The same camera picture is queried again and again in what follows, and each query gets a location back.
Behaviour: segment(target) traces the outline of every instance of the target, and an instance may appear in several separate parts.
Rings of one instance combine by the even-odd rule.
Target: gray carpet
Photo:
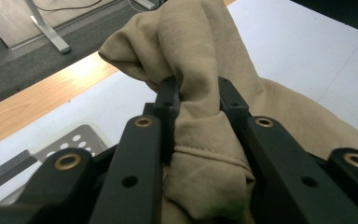
[[[62,55],[47,43],[0,65],[0,102],[97,51],[108,36],[136,13],[130,6],[124,6],[64,35],[62,38],[72,48],[69,54]]]

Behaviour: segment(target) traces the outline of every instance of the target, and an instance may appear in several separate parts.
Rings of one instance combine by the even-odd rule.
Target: wooden surface
[[[226,5],[235,0],[224,0]],[[97,52],[0,103],[0,141],[118,71]]]

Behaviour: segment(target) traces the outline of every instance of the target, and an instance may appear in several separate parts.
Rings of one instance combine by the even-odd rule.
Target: beige cloth
[[[175,153],[163,184],[163,223],[248,219],[254,178],[219,111],[219,76],[233,82],[253,115],[278,120],[308,152],[326,159],[334,148],[358,148],[358,131],[352,126],[308,98],[258,77],[221,0],[170,0],[134,16],[99,52],[155,91],[165,77],[176,76],[181,83]]]

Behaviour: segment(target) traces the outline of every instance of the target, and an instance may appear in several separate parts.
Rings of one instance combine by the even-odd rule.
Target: fabric fold
[[[219,111],[218,77],[234,84],[253,115],[282,123],[308,152],[326,159],[337,147],[358,148],[358,131],[352,126],[312,100],[258,77],[221,0],[170,0],[134,16],[106,39],[99,53],[154,91],[169,76],[181,85],[175,152],[163,182],[163,213],[172,212],[163,214],[165,223],[221,217],[249,221],[255,181],[241,144]]]

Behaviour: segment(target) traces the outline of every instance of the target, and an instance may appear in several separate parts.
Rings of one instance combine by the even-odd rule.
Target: perforated metal plate
[[[84,148],[89,151],[92,156],[107,150],[107,145],[103,142],[100,136],[94,132],[89,125],[84,124],[38,151],[34,154],[34,157],[43,162],[53,153],[68,147]]]

